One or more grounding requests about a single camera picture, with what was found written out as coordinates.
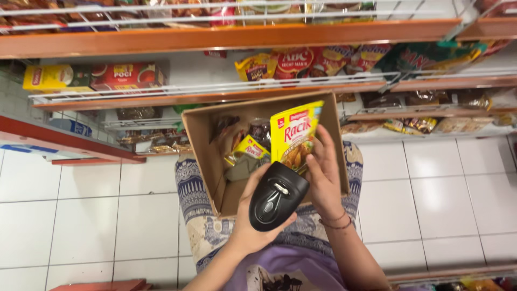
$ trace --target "patterned pants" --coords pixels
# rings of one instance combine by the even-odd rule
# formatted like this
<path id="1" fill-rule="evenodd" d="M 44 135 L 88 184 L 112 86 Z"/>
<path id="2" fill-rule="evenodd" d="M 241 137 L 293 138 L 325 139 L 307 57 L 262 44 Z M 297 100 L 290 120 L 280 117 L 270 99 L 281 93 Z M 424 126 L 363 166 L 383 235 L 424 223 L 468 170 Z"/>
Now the patterned pants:
<path id="1" fill-rule="evenodd" d="M 342 198 L 341 204 L 355 220 L 361 192 L 362 154 L 353 143 L 344 141 L 343 147 L 350 195 Z M 190 249 L 199 273 L 228 241 L 235 219 L 219 219 L 214 216 L 197 162 L 192 154 L 180 155 L 175 171 L 179 203 L 187 226 Z M 320 215 L 314 207 L 301 206 L 296 212 L 298 219 L 281 232 L 272 244 L 301 246 L 333 258 L 325 229 L 318 222 Z"/>

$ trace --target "barcode scanner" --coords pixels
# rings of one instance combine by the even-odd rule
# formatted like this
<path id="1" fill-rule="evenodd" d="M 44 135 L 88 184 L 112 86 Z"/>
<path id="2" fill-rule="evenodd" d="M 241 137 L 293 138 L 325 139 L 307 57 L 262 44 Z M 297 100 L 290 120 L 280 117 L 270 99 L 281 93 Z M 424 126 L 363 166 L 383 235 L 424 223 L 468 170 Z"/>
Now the barcode scanner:
<path id="1" fill-rule="evenodd" d="M 250 223 L 258 231 L 270 231 L 296 210 L 309 190 L 309 181 L 280 162 L 262 176 L 250 202 Z"/>

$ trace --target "yellow packet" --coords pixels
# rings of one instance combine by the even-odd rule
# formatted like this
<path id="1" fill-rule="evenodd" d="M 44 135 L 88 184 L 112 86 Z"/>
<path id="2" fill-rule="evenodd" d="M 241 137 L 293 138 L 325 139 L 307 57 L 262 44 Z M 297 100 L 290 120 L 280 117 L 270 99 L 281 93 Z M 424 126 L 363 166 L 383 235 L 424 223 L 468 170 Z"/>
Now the yellow packet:
<path id="1" fill-rule="evenodd" d="M 235 62 L 235 69 L 242 81 L 257 81 L 273 78 L 277 64 L 277 59 L 272 55 L 259 53 L 258 55 Z"/>
<path id="2" fill-rule="evenodd" d="M 302 173 L 312 152 L 323 101 L 298 106 L 271 117 L 271 162 L 279 161 Z"/>
<path id="3" fill-rule="evenodd" d="M 230 165 L 235 166 L 240 157 L 245 154 L 256 159 L 262 159 L 266 155 L 271 156 L 271 153 L 268 152 L 258 142 L 256 142 L 254 138 L 252 138 L 250 135 L 246 135 L 246 137 L 235 147 L 235 149 L 224 157 L 224 160 L 227 161 Z"/>

